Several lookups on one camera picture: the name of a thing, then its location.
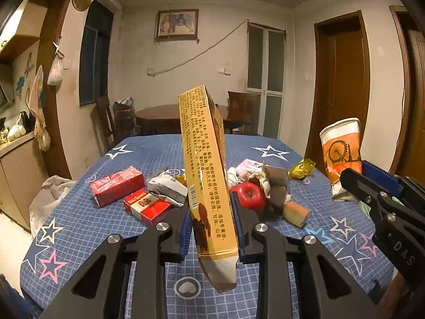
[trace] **floor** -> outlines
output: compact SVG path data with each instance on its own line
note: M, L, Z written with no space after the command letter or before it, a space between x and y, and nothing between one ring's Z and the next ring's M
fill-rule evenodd
M31 234L0 213L0 236L3 237L0 239L0 274L4 274L10 285L21 292L19 272L32 242Z

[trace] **countertop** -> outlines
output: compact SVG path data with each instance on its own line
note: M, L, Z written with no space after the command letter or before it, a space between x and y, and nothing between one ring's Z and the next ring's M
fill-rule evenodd
M33 139L34 132L27 133L26 135L14 140L8 141L5 144L0 145L0 158L3 157L8 152L12 151L14 148L17 148L19 145L22 145L26 141Z

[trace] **pink star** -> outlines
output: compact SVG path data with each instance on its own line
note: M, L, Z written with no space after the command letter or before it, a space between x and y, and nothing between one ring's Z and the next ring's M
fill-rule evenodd
M370 236L366 236L362 233L360 233L360 235L365 240L365 242L363 243L362 247L360 247L360 249L368 249L372 252L373 256L376 257L376 250L378 249L378 247L376 247L375 245L372 245L372 246L368 245L368 242L372 240L373 233Z
M56 260L56 250L53 250L48 260L39 259L44 266L43 272L41 272L40 279L50 276L55 283L57 283L57 271L67 264L67 262L59 262Z

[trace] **barcode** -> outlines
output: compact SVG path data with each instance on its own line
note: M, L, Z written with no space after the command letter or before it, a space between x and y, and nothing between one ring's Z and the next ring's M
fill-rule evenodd
M195 192L195 185L189 186L189 199L190 199L190 207L192 210L195 210L198 208L198 203L196 202L196 192Z

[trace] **yellow box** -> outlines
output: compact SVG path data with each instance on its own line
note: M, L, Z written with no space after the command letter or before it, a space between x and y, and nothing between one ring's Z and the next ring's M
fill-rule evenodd
M178 97L198 259L218 292L236 287L237 237L227 189L223 119L205 86Z

